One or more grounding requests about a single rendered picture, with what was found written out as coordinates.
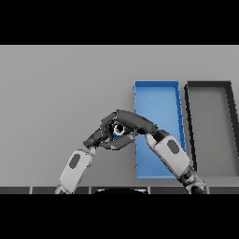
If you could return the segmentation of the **blue pipe with pale ring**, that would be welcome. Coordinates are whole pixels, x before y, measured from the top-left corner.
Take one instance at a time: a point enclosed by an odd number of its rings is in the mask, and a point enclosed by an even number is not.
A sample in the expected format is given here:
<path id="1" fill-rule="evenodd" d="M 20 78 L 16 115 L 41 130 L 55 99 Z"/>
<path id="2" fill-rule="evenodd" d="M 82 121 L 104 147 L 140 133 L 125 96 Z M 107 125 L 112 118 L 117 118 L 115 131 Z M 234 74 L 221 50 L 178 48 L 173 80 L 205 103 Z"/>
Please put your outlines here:
<path id="1" fill-rule="evenodd" d="M 117 123 L 114 125 L 114 129 L 113 129 L 113 138 L 114 139 L 118 139 L 121 136 L 123 136 L 125 130 L 124 130 L 124 126 Z"/>

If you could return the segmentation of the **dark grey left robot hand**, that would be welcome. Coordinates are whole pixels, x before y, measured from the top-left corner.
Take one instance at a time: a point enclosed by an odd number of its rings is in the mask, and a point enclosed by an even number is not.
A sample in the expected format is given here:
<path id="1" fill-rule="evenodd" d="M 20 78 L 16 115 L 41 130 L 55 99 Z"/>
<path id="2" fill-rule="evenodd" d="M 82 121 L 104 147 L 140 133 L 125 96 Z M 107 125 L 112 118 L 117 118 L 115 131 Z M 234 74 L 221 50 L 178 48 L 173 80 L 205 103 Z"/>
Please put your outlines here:
<path id="1" fill-rule="evenodd" d="M 90 149 L 91 147 L 102 147 L 111 150 L 120 150 L 134 141 L 136 130 L 131 131 L 124 126 L 124 134 L 118 139 L 113 138 L 114 125 L 117 113 L 113 112 L 101 120 L 100 127 L 86 140 L 83 145 Z"/>

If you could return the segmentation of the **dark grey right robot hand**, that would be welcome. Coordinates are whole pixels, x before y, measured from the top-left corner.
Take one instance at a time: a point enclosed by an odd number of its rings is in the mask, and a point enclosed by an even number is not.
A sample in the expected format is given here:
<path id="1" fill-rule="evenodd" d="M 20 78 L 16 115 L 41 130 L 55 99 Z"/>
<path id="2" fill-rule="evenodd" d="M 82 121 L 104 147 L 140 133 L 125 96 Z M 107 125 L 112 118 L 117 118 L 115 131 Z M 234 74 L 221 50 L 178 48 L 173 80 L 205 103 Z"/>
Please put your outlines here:
<path id="1" fill-rule="evenodd" d="M 139 134 L 151 134 L 157 142 L 162 141 L 164 137 L 169 135 L 165 130 L 160 130 L 155 123 L 140 115 L 119 109 L 116 112 L 116 121 L 131 131 L 136 130 Z"/>

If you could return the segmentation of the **dark grey bin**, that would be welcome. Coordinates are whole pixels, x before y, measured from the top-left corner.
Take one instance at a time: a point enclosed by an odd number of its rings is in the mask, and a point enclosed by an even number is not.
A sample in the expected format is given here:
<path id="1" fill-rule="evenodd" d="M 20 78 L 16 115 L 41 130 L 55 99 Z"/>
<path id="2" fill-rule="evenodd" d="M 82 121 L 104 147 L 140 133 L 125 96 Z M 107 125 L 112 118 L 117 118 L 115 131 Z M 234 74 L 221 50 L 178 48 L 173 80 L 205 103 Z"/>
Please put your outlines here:
<path id="1" fill-rule="evenodd" d="M 194 169 L 200 176 L 239 176 L 239 121 L 232 83 L 188 81 L 184 90 Z"/>

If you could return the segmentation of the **blue bin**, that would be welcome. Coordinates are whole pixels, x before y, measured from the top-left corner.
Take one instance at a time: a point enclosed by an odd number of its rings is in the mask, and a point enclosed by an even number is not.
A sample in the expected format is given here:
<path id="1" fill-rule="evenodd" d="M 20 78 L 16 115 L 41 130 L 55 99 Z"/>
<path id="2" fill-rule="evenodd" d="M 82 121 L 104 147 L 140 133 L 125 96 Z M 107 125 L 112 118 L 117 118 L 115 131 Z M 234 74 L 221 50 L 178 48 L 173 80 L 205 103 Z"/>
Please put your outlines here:
<path id="1" fill-rule="evenodd" d="M 134 112 L 170 133 L 187 150 L 178 80 L 136 80 Z M 174 178 L 142 134 L 135 138 L 135 154 L 137 178 Z"/>

